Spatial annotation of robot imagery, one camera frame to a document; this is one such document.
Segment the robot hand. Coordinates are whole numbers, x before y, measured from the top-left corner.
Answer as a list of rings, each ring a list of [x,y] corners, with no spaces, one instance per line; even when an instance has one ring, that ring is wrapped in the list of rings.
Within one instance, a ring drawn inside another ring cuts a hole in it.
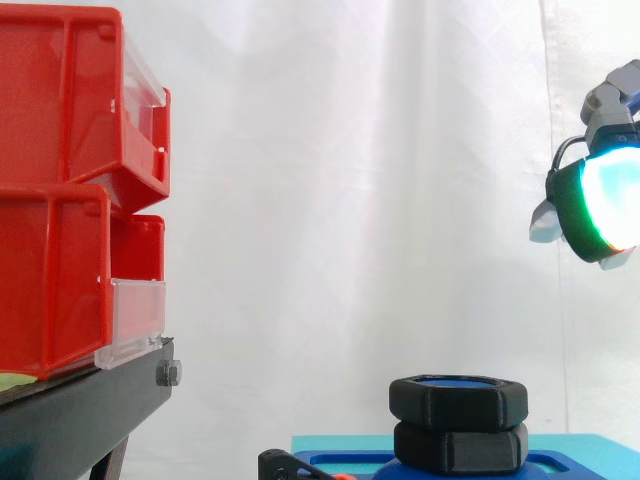
[[[557,148],[534,209],[529,240],[564,240],[585,263],[612,270],[639,248],[639,61],[588,92],[581,136]]]

